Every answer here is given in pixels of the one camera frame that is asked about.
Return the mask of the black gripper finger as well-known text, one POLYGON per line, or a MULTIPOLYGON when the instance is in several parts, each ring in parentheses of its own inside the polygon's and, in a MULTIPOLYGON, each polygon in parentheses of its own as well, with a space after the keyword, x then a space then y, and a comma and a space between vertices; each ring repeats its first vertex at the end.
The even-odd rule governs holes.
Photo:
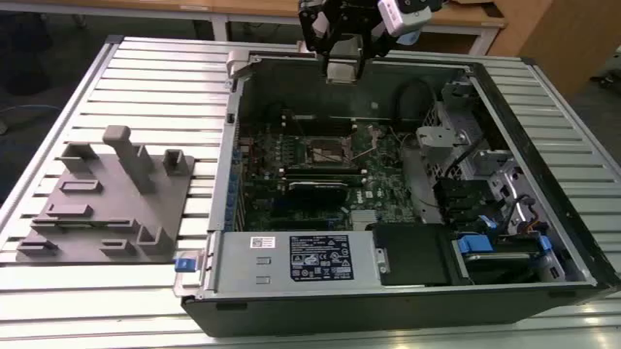
POLYGON ((357 44, 356 79, 360 79, 363 76, 365 62, 368 59, 373 57, 371 35, 368 33, 360 34, 356 38, 356 44, 357 44))
POLYGON ((335 46, 336 41, 340 39, 339 33, 327 33, 321 36, 317 41, 316 45, 316 53, 320 55, 320 74, 325 77, 329 57, 331 57, 331 50, 335 46))

